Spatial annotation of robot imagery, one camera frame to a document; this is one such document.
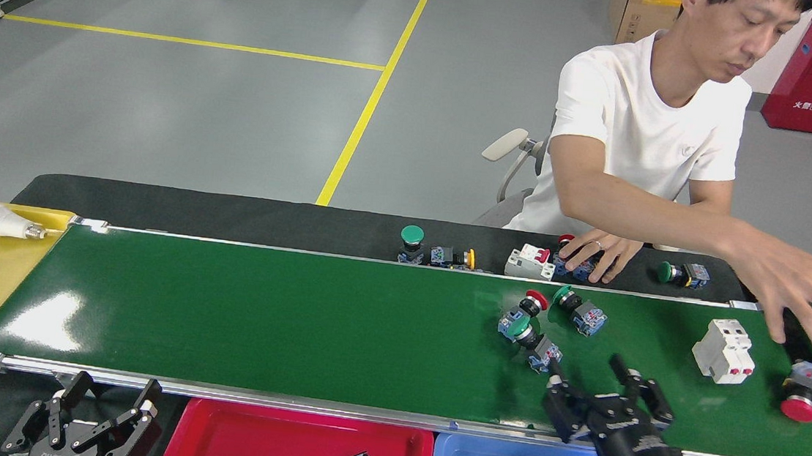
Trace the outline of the person's left hand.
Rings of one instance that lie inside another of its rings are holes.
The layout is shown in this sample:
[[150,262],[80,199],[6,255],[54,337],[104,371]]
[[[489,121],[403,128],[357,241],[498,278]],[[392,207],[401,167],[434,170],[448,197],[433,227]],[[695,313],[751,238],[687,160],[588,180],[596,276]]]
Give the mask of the person's left hand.
[[565,268],[573,271],[597,255],[598,261],[587,280],[589,283],[606,285],[617,278],[643,246],[641,241],[624,239],[594,228],[585,234],[574,236],[563,245],[559,257],[565,262]]

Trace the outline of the person's right hand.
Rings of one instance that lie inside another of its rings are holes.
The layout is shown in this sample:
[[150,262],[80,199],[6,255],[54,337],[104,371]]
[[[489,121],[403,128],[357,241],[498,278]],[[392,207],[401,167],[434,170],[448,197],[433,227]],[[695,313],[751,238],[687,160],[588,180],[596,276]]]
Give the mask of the person's right hand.
[[734,221],[720,255],[759,301],[774,341],[785,342],[789,311],[812,345],[812,255],[754,227]]

